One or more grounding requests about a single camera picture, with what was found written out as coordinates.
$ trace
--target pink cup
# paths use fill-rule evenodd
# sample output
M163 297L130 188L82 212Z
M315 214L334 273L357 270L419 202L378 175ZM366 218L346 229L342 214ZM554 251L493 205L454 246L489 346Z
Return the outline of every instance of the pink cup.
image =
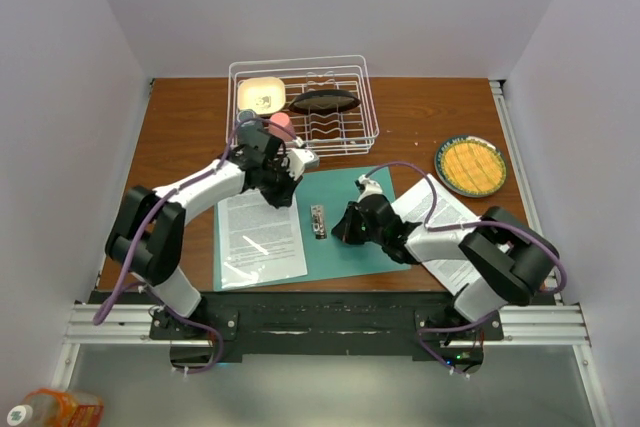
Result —
M273 114L269 118L269 120L271 122L274 122L284 127L289 132L295 133L295 129L293 128L293 124L291 123L291 118L284 112L278 112L277 114ZM295 137L291 137L289 134L287 134L286 132L284 132L283 130L279 129L278 127L272 124L269 124L269 133L271 135L275 135L276 137L281 138L285 142L295 139Z

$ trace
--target wooden table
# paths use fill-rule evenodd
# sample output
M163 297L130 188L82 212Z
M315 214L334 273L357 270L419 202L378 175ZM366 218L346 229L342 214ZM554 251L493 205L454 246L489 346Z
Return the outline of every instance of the wooden table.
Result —
M322 170L378 165L391 160L413 162L433 172L437 148L449 137L474 134L508 156L493 96L486 79L371 80L380 136L368 155L321 158ZM227 115L226 79L158 79L140 132L127 189L172 183L208 165L222 153ZM419 179L411 169L392 167L399 197ZM460 199L476 214L501 205L522 221L524 207L512 169L504 187L486 199ZM185 231L182 269L193 285L213 289L213 211ZM112 290L120 266L107 259L99 290ZM423 267L384 274L299 282L253 290L365 291L434 290L443 287Z

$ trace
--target document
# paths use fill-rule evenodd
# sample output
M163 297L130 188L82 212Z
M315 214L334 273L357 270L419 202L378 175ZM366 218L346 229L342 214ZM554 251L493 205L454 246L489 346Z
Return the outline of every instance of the document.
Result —
M478 218L432 175L428 175L436 188L438 199L436 210L429 221L430 225L457 224ZM422 179L393 203L393 209L402 220L418 222L426 217L431 202L431 188L427 181ZM453 295L481 277L473 264L465 260L431 260L423 262L422 265Z
M221 288L307 275L295 196L276 209L257 190L218 203Z

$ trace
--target dish rack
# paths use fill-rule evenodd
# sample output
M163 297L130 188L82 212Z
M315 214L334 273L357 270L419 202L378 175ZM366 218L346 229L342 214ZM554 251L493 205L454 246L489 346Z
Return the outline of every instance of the dish rack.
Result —
M296 134L319 157L366 154L371 150L380 132L367 63L361 55L234 62L229 66L227 141L238 113L238 87L252 77L270 76L284 82L286 105L282 112L291 117ZM348 90L360 99L360 105L343 113L329 114L303 115L288 110L287 106L298 95L320 89Z

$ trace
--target teal cutting mat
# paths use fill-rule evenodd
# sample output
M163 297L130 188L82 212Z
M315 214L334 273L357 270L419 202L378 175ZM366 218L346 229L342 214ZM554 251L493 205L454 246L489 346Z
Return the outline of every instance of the teal cutting mat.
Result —
M362 167L305 174L302 182L296 188L295 195L298 202L298 216L308 274L303 277L265 282L258 285L310 282L312 280L393 272L409 268L408 265L397 264L389 259L379 245L374 243L346 245L331 235L331 229L344 215L347 202L358 199L359 193L354 182L371 169L372 167ZM389 169L385 168L376 172L375 180L380 183L387 198L393 202L395 194ZM315 204L324 205L328 230L326 239L316 239L311 229L311 206ZM219 252L220 232L218 231L217 213L214 225L214 252ZM222 290L220 288L220 257L218 254L214 256L213 279L213 290Z

